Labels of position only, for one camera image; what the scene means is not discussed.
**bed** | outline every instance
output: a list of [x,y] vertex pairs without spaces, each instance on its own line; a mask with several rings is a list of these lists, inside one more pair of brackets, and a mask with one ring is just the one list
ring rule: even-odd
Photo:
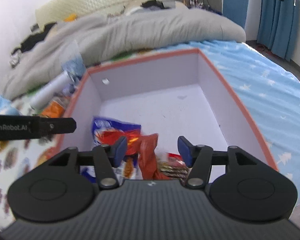
[[[114,0],[113,3],[109,3],[109,0],[89,0],[89,3],[82,1],[84,0],[77,0],[75,8],[71,8],[71,0],[51,1],[36,11],[39,26],[64,19],[71,13],[79,16],[91,11],[113,14],[132,2],[144,0]],[[300,82],[294,75],[245,43],[232,41],[189,42],[150,51],[131,52],[103,62],[99,67],[114,61],[193,48],[200,50],[212,62],[250,112],[272,153],[272,167],[295,183],[298,202],[291,219],[300,227]],[[31,114],[29,96],[23,96],[13,104],[22,105],[22,114]],[[9,142],[0,150],[0,229],[14,220],[5,199],[10,184],[24,172],[54,155],[54,147],[58,146],[59,140],[60,137],[44,142]]]

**black circular cover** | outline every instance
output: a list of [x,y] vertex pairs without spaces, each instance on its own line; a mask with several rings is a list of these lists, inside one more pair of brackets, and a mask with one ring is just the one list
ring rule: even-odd
[[46,223],[74,217],[89,206],[93,197],[92,184],[86,178],[54,166],[33,170],[8,191],[16,217]]
[[225,215],[248,222],[266,222],[290,214],[297,200],[297,189],[269,167],[247,165],[217,178],[209,196]]

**red snack bag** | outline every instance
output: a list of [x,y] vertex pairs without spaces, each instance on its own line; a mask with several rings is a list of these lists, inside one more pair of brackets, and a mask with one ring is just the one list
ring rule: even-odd
[[138,164],[143,179],[169,179],[169,177],[158,171],[157,159],[155,158],[154,154],[154,149],[157,147],[157,143],[157,133],[142,136],[142,138],[138,140],[138,144],[140,145],[140,156],[138,159]]
[[121,136],[125,136],[128,139],[128,149],[126,155],[132,155],[138,152],[139,144],[137,143],[140,138],[140,130],[131,130],[131,131],[104,131],[101,135],[98,135],[98,139],[102,144],[113,145]]

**gray ribbed panel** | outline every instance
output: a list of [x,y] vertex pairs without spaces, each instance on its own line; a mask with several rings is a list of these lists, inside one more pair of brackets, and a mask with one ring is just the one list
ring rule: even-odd
[[300,230],[288,220],[241,223],[219,213],[202,191],[183,188],[177,180],[148,183],[127,180],[119,189],[101,192],[75,218],[55,224],[18,220],[1,235],[6,240],[300,239]]

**yellow object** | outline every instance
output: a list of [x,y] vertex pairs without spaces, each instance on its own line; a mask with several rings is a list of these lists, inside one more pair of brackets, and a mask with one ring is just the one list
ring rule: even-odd
[[78,16],[75,13],[70,14],[66,19],[64,19],[64,22],[73,22],[76,20]]

